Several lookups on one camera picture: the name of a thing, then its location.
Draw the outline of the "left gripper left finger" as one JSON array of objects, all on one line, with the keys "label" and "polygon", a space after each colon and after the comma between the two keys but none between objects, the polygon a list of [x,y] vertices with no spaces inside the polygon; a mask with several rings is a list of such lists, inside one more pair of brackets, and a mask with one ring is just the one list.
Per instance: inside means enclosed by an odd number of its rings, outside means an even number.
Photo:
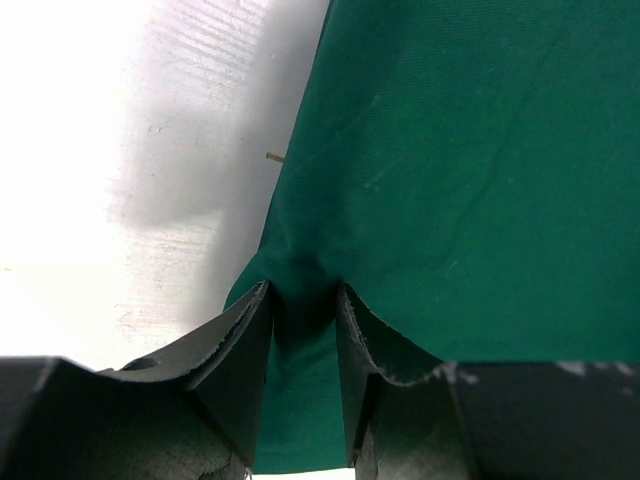
[{"label": "left gripper left finger", "polygon": [[240,479],[255,459],[271,287],[119,370],[1,361],[5,479]]}]

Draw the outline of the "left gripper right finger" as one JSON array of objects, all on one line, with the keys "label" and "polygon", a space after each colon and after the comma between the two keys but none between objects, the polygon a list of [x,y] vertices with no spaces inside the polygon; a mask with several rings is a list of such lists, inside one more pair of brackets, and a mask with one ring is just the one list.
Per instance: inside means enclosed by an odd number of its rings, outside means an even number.
[{"label": "left gripper right finger", "polygon": [[359,479],[635,479],[639,369],[446,362],[337,292],[346,458]]}]

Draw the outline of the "green surgical drape cloth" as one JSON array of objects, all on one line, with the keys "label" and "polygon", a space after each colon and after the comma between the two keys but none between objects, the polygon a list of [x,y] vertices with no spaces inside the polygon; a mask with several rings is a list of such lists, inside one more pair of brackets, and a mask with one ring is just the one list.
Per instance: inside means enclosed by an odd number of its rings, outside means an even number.
[{"label": "green surgical drape cloth", "polygon": [[445,360],[639,359],[639,5],[333,1],[260,246],[254,469],[345,458],[335,291]]}]

